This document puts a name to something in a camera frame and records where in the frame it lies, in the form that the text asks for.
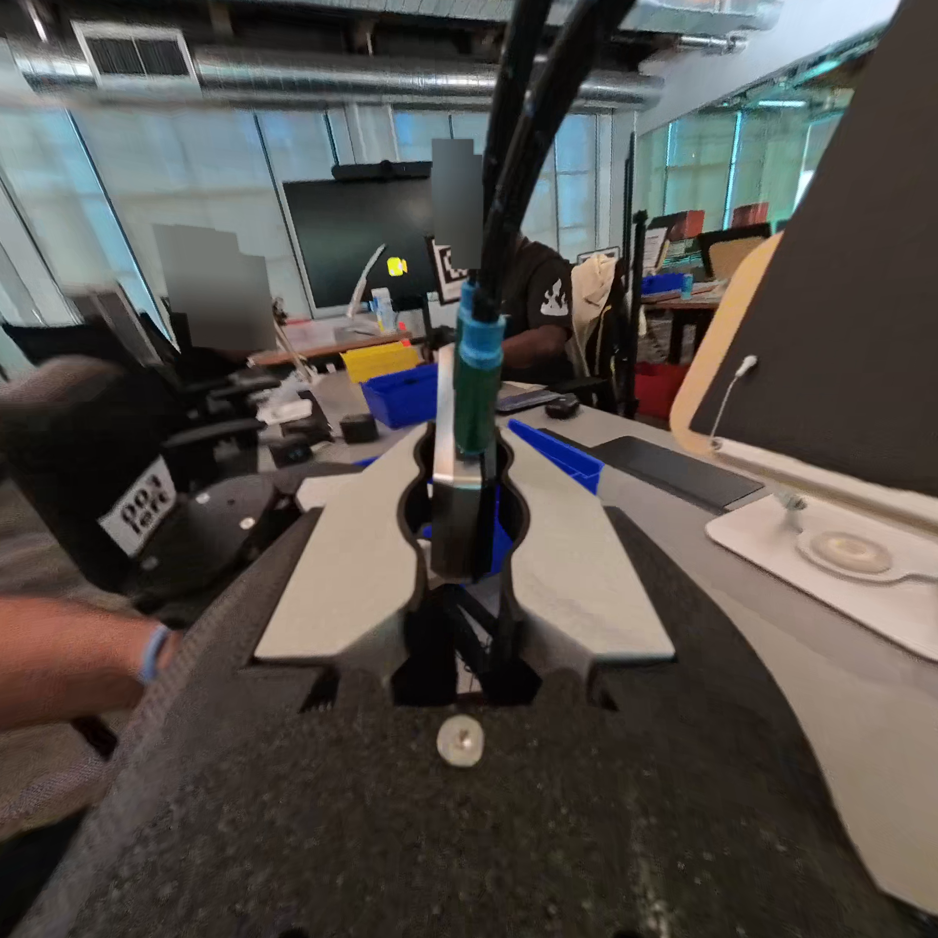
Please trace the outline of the dark panel with beige rim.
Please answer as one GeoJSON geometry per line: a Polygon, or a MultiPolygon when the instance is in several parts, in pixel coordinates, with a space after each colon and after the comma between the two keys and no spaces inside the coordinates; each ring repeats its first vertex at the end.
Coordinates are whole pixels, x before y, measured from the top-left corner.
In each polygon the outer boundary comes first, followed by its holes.
{"type": "Polygon", "coordinates": [[[675,441],[936,531],[937,4],[902,2],[784,231],[737,270],[675,441]]]}

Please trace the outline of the blue wristband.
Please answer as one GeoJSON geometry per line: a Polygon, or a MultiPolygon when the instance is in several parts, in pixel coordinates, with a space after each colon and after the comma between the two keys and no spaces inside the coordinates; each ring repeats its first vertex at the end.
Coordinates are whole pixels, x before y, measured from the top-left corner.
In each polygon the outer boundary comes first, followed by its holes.
{"type": "Polygon", "coordinates": [[[160,661],[173,635],[173,630],[163,623],[158,623],[152,628],[137,670],[137,680],[142,686],[148,686],[158,676],[162,667],[160,661]]]}

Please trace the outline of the printed marker sign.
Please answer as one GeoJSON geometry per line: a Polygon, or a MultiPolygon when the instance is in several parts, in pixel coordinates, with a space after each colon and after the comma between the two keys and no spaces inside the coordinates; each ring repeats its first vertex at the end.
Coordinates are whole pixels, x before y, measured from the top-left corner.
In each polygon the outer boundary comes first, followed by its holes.
{"type": "Polygon", "coordinates": [[[463,283],[470,278],[471,271],[453,263],[449,245],[437,243],[432,236],[426,236],[425,242],[440,304],[459,302],[463,283]]]}

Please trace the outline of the red plastic bin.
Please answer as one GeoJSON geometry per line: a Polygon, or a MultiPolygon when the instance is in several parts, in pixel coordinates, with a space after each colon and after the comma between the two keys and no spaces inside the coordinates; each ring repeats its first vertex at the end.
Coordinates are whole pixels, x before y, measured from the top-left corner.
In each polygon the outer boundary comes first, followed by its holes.
{"type": "Polygon", "coordinates": [[[639,362],[635,373],[637,413],[667,423],[688,370],[688,365],[639,362]]]}

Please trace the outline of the small blue plastic bin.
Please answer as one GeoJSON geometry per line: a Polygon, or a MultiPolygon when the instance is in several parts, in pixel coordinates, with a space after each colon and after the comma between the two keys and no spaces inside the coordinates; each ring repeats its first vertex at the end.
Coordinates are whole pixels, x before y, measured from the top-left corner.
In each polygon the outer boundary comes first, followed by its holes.
{"type": "Polygon", "coordinates": [[[373,418],[390,429],[432,421],[437,412],[437,364],[378,376],[361,384],[373,418]]]}

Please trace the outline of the silver air duct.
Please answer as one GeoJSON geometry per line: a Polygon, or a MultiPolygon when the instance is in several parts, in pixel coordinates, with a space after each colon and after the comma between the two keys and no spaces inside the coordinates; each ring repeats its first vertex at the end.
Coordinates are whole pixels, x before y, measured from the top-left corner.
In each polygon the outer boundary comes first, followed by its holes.
{"type": "Polygon", "coordinates": [[[197,46],[195,74],[205,90],[274,100],[483,104],[498,64],[470,58],[416,59],[356,54],[280,54],[197,46]]]}

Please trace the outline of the white ceiling vent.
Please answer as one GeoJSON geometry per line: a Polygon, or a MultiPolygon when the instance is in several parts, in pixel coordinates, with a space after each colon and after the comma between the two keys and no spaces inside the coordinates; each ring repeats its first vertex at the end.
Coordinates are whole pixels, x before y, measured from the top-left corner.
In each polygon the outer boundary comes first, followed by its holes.
{"type": "Polygon", "coordinates": [[[75,21],[71,27],[99,87],[200,87],[189,44],[178,27],[75,21]]]}

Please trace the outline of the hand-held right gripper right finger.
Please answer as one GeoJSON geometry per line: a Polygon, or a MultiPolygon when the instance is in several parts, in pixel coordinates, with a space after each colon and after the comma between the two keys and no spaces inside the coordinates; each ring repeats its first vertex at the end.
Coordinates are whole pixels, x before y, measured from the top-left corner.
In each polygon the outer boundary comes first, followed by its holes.
{"type": "Polygon", "coordinates": [[[504,494],[521,503],[521,530],[503,567],[521,620],[519,656],[539,677],[672,662],[675,648],[597,493],[556,468],[507,427],[504,494]]]}

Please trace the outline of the yellow plastic bin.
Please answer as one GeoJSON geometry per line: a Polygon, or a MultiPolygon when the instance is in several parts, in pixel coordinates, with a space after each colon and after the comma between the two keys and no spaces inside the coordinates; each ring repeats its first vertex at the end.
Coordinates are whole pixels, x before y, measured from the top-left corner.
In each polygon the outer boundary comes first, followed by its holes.
{"type": "Polygon", "coordinates": [[[414,369],[422,363],[418,349],[408,340],[363,346],[343,352],[340,357],[354,384],[414,369]]]}

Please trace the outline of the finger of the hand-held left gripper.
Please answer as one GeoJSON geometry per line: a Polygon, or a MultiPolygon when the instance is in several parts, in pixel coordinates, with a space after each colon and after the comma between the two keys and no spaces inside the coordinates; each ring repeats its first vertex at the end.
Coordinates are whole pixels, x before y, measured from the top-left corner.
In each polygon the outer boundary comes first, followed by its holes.
{"type": "Polygon", "coordinates": [[[300,483],[296,491],[296,505],[301,513],[322,510],[339,491],[351,481],[358,480],[361,469],[353,472],[309,475],[300,483]]]}

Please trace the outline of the grey desk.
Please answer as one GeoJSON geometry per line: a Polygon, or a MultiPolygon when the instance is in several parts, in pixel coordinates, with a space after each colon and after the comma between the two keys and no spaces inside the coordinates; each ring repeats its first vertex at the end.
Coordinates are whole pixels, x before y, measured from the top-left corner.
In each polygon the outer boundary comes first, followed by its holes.
{"type": "Polygon", "coordinates": [[[936,663],[714,546],[703,510],[638,480],[598,498],[689,562],[791,706],[876,885],[936,913],[936,663]]]}

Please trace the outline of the person's left forearm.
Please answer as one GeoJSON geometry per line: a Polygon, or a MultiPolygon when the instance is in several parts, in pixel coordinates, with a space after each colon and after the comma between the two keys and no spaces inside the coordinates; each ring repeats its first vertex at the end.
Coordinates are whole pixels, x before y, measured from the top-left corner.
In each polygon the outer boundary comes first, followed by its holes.
{"type": "MultiPolygon", "coordinates": [[[[137,680],[140,657],[158,623],[71,601],[2,597],[1,731],[134,709],[147,689],[137,680]]],[[[173,632],[159,674],[185,637],[173,632]]]]}

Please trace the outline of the black desk pad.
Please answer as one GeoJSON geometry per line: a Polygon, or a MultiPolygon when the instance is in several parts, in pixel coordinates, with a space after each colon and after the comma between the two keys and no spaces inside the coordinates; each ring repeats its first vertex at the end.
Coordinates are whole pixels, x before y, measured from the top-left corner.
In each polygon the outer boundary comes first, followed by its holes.
{"type": "Polygon", "coordinates": [[[591,457],[712,514],[762,496],[765,487],[744,475],[695,460],[635,436],[622,436],[586,451],[591,457]]]}

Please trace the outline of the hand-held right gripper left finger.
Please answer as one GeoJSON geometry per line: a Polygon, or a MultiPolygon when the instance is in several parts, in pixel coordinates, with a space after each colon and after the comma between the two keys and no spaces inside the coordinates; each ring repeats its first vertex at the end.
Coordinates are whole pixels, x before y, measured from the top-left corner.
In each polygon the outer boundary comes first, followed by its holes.
{"type": "Polygon", "coordinates": [[[326,501],[255,661],[363,671],[390,683],[407,659],[406,617],[426,587],[404,506],[426,480],[418,456],[431,432],[431,423],[418,425],[326,501]]]}

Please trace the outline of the large black monitor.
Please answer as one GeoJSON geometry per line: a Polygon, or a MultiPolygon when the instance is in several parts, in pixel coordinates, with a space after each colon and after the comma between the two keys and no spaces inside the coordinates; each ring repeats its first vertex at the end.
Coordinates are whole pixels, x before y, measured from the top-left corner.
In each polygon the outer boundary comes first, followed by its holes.
{"type": "Polygon", "coordinates": [[[437,290],[428,174],[293,181],[283,191],[318,310],[347,309],[379,247],[363,300],[387,288],[394,308],[409,311],[437,290]]]}

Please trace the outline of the silver switch box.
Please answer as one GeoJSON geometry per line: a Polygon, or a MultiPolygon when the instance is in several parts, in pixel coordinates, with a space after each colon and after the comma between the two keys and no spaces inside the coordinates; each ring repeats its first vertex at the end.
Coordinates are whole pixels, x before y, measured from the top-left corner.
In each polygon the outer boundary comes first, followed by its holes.
{"type": "Polygon", "coordinates": [[[475,582],[490,570],[495,526],[497,444],[464,455],[455,438],[456,346],[438,353],[431,463],[430,567],[441,579],[475,582]]]}

